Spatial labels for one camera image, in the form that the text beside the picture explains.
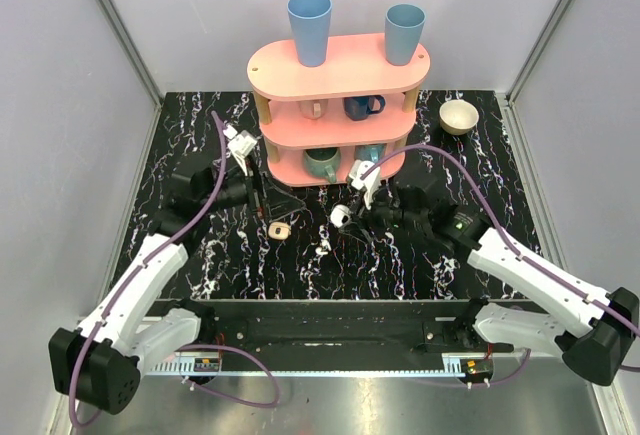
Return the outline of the white earbud charging case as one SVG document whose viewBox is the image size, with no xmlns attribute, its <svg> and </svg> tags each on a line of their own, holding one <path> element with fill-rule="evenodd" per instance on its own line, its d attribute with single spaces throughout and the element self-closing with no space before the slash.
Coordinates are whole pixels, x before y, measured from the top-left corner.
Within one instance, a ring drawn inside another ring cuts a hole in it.
<svg viewBox="0 0 640 435">
<path fill-rule="evenodd" d="M 330 213 L 330 222 L 338 229 L 350 222 L 351 211 L 345 205 L 336 205 Z"/>
</svg>

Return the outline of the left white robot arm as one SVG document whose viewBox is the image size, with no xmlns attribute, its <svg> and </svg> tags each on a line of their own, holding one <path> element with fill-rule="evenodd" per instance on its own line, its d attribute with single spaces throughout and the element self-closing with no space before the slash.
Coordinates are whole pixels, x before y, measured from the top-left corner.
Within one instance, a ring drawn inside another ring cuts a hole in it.
<svg viewBox="0 0 640 435">
<path fill-rule="evenodd" d="M 109 414 L 122 412 L 140 381 L 189 345 L 208 349 L 219 336 L 215 312 L 184 298 L 160 321 L 143 318 L 170 279 L 198 250 L 211 214 L 247 207 L 267 224 L 301 211 L 303 200 L 251 162 L 228 172 L 212 166 L 176 168 L 138 254 L 113 289 L 75 329 L 58 329 L 48 351 L 55 390 Z"/>
</svg>

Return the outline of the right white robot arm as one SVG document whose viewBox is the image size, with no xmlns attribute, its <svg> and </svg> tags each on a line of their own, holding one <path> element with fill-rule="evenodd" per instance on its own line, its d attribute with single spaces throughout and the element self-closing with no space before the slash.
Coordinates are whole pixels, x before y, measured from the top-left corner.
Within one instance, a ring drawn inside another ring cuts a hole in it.
<svg viewBox="0 0 640 435">
<path fill-rule="evenodd" d="M 593 384 L 609 386 L 638 337 L 636 294 L 624 287 L 608 291 L 569 274 L 492 225 L 485 214 L 433 189 L 381 188 L 349 206 L 336 205 L 330 221 L 362 241 L 391 229 L 420 235 L 540 307 L 535 313 L 471 302 L 452 334 L 463 350 L 486 343 L 531 349 L 561 359 Z"/>
</svg>

